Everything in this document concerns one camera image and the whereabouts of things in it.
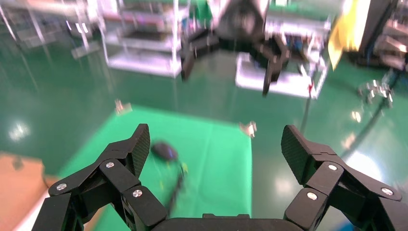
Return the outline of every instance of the black computer mouse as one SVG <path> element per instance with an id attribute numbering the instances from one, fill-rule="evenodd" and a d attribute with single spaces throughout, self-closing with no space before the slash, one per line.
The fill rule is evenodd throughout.
<path id="1" fill-rule="evenodd" d="M 152 152 L 167 161 L 177 160 L 179 157 L 177 151 L 170 144 L 164 141 L 157 141 L 153 143 Z"/>

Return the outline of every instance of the cardboard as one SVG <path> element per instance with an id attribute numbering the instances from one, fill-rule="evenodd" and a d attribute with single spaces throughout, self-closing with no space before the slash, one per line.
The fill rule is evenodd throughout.
<path id="1" fill-rule="evenodd" d="M 27 225 L 22 224 L 38 213 L 44 198 L 49 196 L 48 188 L 59 179 L 43 176 L 40 159 L 0 152 L 0 164 L 0 230 L 25 229 Z M 85 231 L 93 230 L 101 213 L 102 209 L 85 225 Z"/>

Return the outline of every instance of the metal screw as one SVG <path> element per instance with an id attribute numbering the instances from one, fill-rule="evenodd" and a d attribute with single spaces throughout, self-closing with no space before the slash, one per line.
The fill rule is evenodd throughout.
<path id="1" fill-rule="evenodd" d="M 312 192 L 308 192 L 307 197 L 309 197 L 310 199 L 312 199 L 314 201 L 317 200 L 317 198 L 318 198 L 318 196 L 316 194 L 312 193 Z"/>
<path id="2" fill-rule="evenodd" d="M 333 170 L 333 171 L 336 171 L 336 170 L 337 170 L 337 167 L 334 166 L 334 165 L 329 165 L 329 168 L 330 168 L 331 170 Z"/>
<path id="3" fill-rule="evenodd" d="M 136 190 L 133 192 L 133 196 L 134 197 L 140 197 L 143 194 L 143 192 L 141 190 Z"/>
<path id="4" fill-rule="evenodd" d="M 59 185 L 57 186 L 57 190 L 58 190 L 58 191 L 63 190 L 64 188 L 66 188 L 66 184 L 64 184 L 64 183 L 59 184 Z"/>
<path id="5" fill-rule="evenodd" d="M 387 188 L 381 188 L 381 191 L 382 191 L 383 193 L 387 194 L 388 196 L 394 195 L 394 192 L 391 191 L 390 189 L 387 189 Z"/>
<path id="6" fill-rule="evenodd" d="M 113 167 L 113 166 L 115 166 L 115 164 L 113 162 L 109 162 L 109 163 L 106 164 L 107 168 L 110 168 L 110 167 Z"/>

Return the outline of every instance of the yellow cloth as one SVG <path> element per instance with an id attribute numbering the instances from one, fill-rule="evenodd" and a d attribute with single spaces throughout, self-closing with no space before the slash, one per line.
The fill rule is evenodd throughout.
<path id="1" fill-rule="evenodd" d="M 358 51 L 366 27 L 370 0 L 348 1 L 350 7 L 344 9 L 329 39 L 328 50 L 333 70 L 339 63 L 343 51 Z"/>

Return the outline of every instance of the green epoxy floor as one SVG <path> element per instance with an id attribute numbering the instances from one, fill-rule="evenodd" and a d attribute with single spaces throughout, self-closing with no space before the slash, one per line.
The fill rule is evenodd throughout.
<path id="1" fill-rule="evenodd" d="M 281 133 L 286 124 L 301 127 L 306 99 L 273 93 L 263 98 L 260 92 L 237 88 L 235 57 L 228 54 L 198 62 L 191 80 L 182 83 L 108 69 L 101 52 L 74 60 L 71 48 L 69 41 L 60 41 L 20 51 L 7 35 L 0 36 L 1 150 L 39 157 L 47 174 L 56 174 L 113 112 L 115 99 L 233 123 L 253 120 L 258 127 L 252 150 L 253 217 L 282 218 L 301 187 L 281 154 Z M 346 154 L 356 169 L 394 185 L 408 178 L 407 87 L 399 86 L 394 108 L 383 109 L 365 139 L 353 145 L 380 102 L 365 105 L 356 88 L 383 74 L 342 61 L 329 74 L 319 100 L 311 102 L 305 136 Z M 359 123 L 353 112 L 360 115 Z M 26 137 L 10 133 L 24 125 L 30 131 Z M 344 220 L 330 209 L 319 230 L 334 230 Z"/>

